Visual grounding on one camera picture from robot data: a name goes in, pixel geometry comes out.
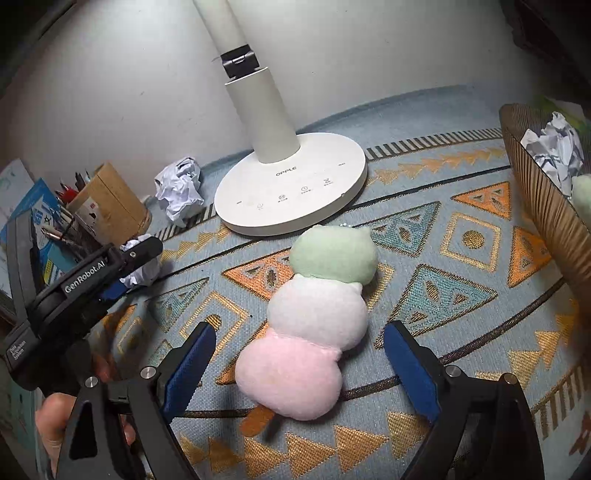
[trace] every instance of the human hand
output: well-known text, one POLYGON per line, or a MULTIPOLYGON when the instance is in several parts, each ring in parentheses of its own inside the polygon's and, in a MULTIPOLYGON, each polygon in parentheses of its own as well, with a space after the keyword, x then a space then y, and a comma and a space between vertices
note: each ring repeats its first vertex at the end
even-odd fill
MULTIPOLYGON (((93 355, 93 369, 103 382, 112 380, 113 369, 101 356, 93 355)), ((66 432, 68 419, 74 408, 76 397, 65 393, 54 393, 46 398, 41 408, 35 412, 35 424, 41 436, 43 446, 51 462, 51 471, 56 476, 57 460, 60 457, 61 443, 66 432)), ((121 425, 128 445, 135 441, 135 430, 121 415, 121 425)))

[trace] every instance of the woven basket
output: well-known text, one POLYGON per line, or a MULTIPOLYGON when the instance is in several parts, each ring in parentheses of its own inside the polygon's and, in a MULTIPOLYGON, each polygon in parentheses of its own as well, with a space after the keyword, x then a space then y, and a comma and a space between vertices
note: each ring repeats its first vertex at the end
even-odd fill
MULTIPOLYGON (((538 135, 551 116, 541 110, 513 103, 499 111, 503 140, 513 174, 521 186, 525 206, 531 212, 546 247, 579 301, 585 316, 591 315, 591 235, 561 191, 521 146, 530 128, 538 135)), ((589 138, 581 138, 583 172, 591 171, 589 138)))

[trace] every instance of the brown plush stick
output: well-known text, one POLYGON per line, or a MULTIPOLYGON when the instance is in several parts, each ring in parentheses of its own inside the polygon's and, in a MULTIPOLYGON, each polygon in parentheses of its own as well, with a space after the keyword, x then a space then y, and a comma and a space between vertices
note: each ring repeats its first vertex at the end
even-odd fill
POLYGON ((263 405, 257 405, 240 422, 240 431, 245 437, 254 437, 264 430, 274 416, 274 411, 263 405))

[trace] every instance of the pink plush ball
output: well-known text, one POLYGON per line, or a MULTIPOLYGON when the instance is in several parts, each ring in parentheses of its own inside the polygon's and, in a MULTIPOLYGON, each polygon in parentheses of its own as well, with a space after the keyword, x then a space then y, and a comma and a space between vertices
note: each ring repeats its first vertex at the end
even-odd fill
POLYGON ((236 362, 236 383, 251 400, 296 420, 327 413, 343 383, 340 350, 297 337, 267 334, 246 346, 236 362))

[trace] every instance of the blue gripper pad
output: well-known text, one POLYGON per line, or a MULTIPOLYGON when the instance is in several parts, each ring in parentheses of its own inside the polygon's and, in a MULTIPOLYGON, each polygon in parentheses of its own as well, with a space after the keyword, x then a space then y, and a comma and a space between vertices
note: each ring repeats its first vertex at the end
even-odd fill
POLYGON ((435 383, 392 323, 384 328, 384 350, 414 409, 434 423, 440 412, 435 383))
POLYGON ((215 349, 216 332, 207 324, 166 385, 161 411, 167 423, 186 410, 215 349))

